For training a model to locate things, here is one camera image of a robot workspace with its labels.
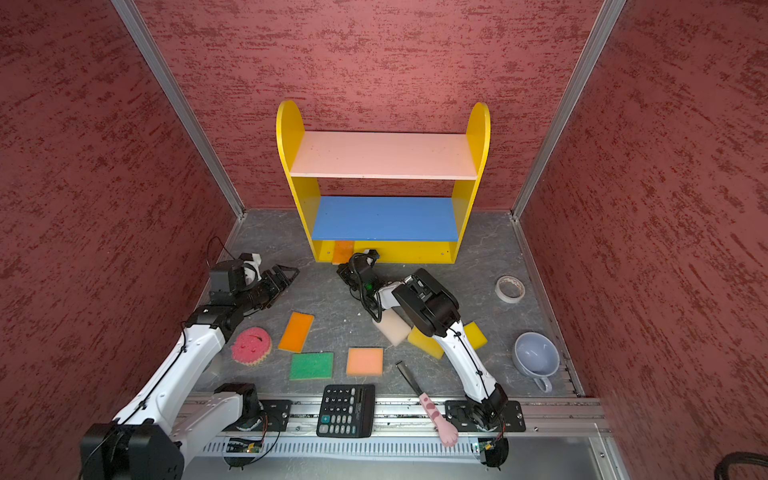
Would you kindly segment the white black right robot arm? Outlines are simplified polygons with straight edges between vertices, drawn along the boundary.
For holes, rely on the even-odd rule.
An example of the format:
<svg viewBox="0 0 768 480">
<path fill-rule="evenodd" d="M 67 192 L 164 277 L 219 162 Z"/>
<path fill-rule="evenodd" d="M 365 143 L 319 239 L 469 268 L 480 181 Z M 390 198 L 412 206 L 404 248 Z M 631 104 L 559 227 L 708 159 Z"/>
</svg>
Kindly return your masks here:
<svg viewBox="0 0 768 480">
<path fill-rule="evenodd" d="M 471 345 L 456 297 L 424 268 L 385 282 L 374 272 L 378 259 L 375 250 L 354 253 L 336 273 L 392 345 L 412 330 L 437 342 L 461 381 L 475 425 L 486 431 L 501 427 L 508 396 Z"/>
</svg>

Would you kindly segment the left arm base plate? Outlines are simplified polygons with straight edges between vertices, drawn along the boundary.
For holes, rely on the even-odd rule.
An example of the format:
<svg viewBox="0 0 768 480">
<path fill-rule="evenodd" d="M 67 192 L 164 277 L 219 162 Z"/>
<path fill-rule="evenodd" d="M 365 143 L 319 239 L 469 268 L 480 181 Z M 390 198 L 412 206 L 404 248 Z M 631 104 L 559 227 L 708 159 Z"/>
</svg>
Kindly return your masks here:
<svg viewBox="0 0 768 480">
<path fill-rule="evenodd" d="M 264 432 L 285 432 L 290 419 L 293 402 L 287 399 L 261 400 L 261 413 L 253 423 L 247 426 L 233 423 L 225 432 L 256 435 Z"/>
</svg>

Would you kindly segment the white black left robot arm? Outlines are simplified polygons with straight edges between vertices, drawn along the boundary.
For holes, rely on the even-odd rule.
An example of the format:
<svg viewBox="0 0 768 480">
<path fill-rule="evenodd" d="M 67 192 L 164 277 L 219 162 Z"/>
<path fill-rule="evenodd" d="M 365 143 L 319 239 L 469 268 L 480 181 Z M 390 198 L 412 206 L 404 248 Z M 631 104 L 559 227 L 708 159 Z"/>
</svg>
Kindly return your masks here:
<svg viewBox="0 0 768 480">
<path fill-rule="evenodd" d="M 225 428 L 265 436 L 269 417 L 251 383 L 225 383 L 182 423 L 176 419 L 240 323 L 270 308 L 298 274 L 284 265 L 261 271 L 243 259 L 213 266 L 209 300 L 184 322 L 171 353 L 110 422 L 95 423 L 84 435 L 80 478 L 179 479 Z"/>
</svg>

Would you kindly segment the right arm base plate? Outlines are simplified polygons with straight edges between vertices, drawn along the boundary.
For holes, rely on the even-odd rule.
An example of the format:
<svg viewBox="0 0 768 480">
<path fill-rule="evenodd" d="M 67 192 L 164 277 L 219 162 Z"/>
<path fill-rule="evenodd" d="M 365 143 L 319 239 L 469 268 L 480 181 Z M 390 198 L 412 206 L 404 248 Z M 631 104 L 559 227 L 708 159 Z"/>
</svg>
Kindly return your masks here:
<svg viewBox="0 0 768 480">
<path fill-rule="evenodd" d="M 445 418 L 459 432 L 500 432 L 501 424 L 496 420 L 489 428 L 483 428 L 477 423 L 479 415 L 475 413 L 474 404 L 465 400 L 446 400 L 444 403 Z M 502 420 L 506 432 L 525 432 L 526 425 L 522 408 L 517 401 L 508 401 L 502 409 Z"/>
</svg>

